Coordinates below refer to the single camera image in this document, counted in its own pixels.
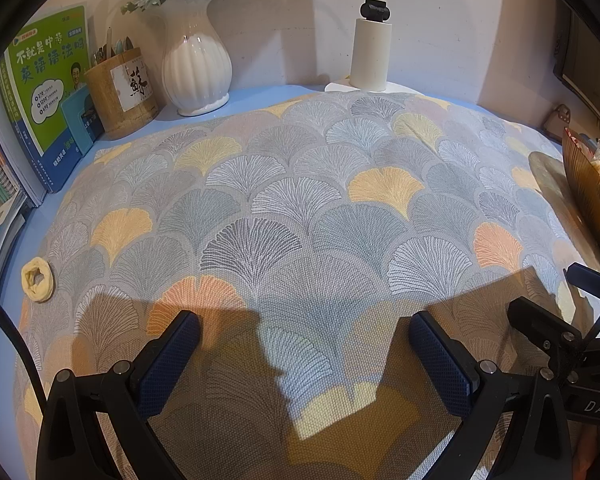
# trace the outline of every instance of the pen holder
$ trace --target pen holder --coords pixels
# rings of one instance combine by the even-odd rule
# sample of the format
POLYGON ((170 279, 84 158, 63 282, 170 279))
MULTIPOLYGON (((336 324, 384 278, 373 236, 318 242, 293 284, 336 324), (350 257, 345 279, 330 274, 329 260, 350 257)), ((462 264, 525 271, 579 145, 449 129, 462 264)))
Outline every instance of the pen holder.
POLYGON ((154 90, 139 48, 104 60, 84 73, 105 139, 121 139, 158 114, 154 90))

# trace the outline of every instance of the white label with chinese calligraphy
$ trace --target white label with chinese calligraphy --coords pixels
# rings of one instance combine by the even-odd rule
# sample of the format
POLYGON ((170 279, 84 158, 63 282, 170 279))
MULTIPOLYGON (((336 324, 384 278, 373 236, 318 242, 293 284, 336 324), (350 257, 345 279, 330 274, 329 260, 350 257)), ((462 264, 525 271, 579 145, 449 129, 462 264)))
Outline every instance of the white label with chinese calligraphy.
POLYGON ((138 106, 154 94, 142 56, 113 68, 111 78, 123 112, 138 106))

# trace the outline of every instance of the white ceramic vase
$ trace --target white ceramic vase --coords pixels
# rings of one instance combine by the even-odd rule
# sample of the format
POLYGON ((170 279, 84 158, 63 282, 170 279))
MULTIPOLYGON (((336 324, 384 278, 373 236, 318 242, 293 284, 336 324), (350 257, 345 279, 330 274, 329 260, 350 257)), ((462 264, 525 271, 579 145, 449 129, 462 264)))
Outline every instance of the white ceramic vase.
POLYGON ((162 84, 178 113, 191 117, 229 100, 232 66, 206 8, 211 0, 167 0, 159 8, 166 24, 162 84))

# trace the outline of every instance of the black cable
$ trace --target black cable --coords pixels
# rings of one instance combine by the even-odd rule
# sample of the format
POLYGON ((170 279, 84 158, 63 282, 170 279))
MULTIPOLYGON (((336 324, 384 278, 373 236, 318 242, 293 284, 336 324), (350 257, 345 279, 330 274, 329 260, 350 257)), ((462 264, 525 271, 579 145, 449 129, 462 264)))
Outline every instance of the black cable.
POLYGON ((33 357, 31 356, 29 349, 27 348, 27 344, 24 342, 24 339, 18 332, 18 329, 12 323, 7 313, 0 306, 0 328, 7 336, 11 344, 16 349, 16 352, 22 359, 24 363, 25 370, 27 371, 27 375, 29 376, 29 380, 31 381, 31 386, 33 386, 33 391, 36 394, 36 399, 38 400, 38 404, 40 405, 40 411, 42 414, 45 414, 46 408, 46 395, 45 391, 42 388, 42 382, 40 381, 40 376, 38 375, 38 369, 36 368, 36 364, 33 361, 33 357))

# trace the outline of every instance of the metal pivot bolt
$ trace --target metal pivot bolt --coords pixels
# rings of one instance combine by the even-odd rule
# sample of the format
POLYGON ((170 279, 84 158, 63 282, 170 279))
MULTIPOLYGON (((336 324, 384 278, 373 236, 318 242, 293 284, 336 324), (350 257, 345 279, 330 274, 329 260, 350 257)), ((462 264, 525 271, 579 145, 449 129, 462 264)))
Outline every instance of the metal pivot bolt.
POLYGON ((113 365, 113 371, 118 375, 128 372, 129 368, 131 368, 131 363, 129 361, 118 361, 113 365))
POLYGON ((489 360, 480 361, 480 370, 486 374, 494 374, 498 370, 498 365, 489 360))
POLYGON ((56 381, 58 381, 59 383, 64 383, 69 378, 70 375, 71 375, 71 373, 69 372, 69 370, 67 370, 67 369, 60 370, 56 374, 56 381))
POLYGON ((554 378, 554 373, 549 368, 540 368, 540 375, 546 381, 551 381, 554 378))

